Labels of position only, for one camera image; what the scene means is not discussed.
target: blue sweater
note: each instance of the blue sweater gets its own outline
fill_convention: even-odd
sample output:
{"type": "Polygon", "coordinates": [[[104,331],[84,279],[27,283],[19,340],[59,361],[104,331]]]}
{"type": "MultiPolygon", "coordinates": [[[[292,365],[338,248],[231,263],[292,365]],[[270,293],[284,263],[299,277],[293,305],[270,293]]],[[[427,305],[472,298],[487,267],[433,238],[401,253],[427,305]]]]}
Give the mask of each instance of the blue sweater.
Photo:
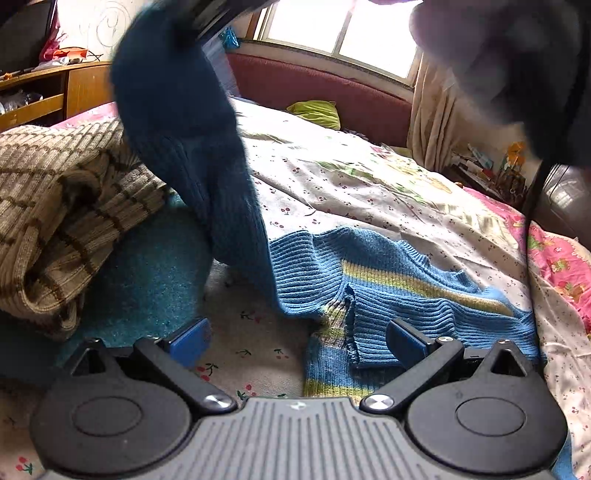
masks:
{"type": "Polygon", "coordinates": [[[171,29],[168,12],[151,7],[119,45],[112,81],[126,134],[195,211],[217,260],[240,269],[284,314],[322,321],[306,393],[347,387],[358,397],[390,378],[394,371],[354,370],[398,365],[384,338],[394,316],[477,348],[509,338],[537,358],[530,313],[494,289],[480,291],[464,273],[434,268],[406,242],[339,228],[269,244],[235,113],[201,48],[177,51],[171,29]],[[321,358],[331,368],[316,368],[321,358]]]}

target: brown plaid knit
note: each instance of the brown plaid knit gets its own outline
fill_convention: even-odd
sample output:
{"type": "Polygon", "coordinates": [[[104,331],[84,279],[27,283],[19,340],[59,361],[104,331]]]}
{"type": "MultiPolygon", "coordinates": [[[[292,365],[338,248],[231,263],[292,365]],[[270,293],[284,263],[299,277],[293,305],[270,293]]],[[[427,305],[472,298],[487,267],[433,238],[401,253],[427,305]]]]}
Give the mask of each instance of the brown plaid knit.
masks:
{"type": "Polygon", "coordinates": [[[119,237],[164,204],[119,119],[0,134],[0,309],[56,339],[119,237]]]}

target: metal screw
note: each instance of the metal screw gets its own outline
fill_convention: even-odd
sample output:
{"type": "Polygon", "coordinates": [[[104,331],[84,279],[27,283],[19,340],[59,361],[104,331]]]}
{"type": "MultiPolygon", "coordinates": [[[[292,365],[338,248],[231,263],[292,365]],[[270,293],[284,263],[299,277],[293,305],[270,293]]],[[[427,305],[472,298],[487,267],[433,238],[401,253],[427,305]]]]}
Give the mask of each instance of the metal screw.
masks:
{"type": "Polygon", "coordinates": [[[232,405],[230,397],[222,394],[208,395],[204,398],[204,401],[208,407],[214,410],[224,410],[232,405]]]}
{"type": "Polygon", "coordinates": [[[371,410],[388,410],[394,405],[394,399],[381,393],[370,395],[365,399],[365,406],[371,410]]]}

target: ribbed knit fabric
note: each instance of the ribbed knit fabric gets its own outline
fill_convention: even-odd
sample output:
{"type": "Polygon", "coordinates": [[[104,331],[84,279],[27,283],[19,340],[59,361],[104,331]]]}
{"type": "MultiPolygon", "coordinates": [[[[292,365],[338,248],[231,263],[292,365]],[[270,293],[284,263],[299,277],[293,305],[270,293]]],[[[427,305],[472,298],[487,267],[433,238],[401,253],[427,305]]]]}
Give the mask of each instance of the ribbed knit fabric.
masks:
{"type": "Polygon", "coordinates": [[[510,338],[537,357],[528,312],[464,273],[432,267],[406,242],[339,228],[269,244],[234,111],[199,46],[174,47],[173,16],[162,8],[136,17],[113,61],[130,144],[194,209],[217,260],[239,268],[285,315],[322,321],[310,343],[306,395],[359,399],[398,373],[384,338],[397,316],[473,347],[510,338]]]}
{"type": "Polygon", "coordinates": [[[164,184],[119,119],[0,134],[0,309],[55,339],[120,236],[164,204],[164,184]]]}

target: red headboard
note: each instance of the red headboard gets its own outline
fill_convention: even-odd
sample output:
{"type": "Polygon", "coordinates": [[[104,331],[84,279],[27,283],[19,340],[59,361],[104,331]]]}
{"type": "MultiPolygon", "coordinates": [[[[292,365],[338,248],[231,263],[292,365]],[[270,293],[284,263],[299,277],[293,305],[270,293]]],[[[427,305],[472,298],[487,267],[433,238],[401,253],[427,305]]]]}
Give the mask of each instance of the red headboard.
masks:
{"type": "Polygon", "coordinates": [[[229,53],[240,95],[285,110],[306,100],[336,102],[342,128],[363,133],[374,143],[405,147],[411,104],[353,80],[277,60],[229,53]]]}

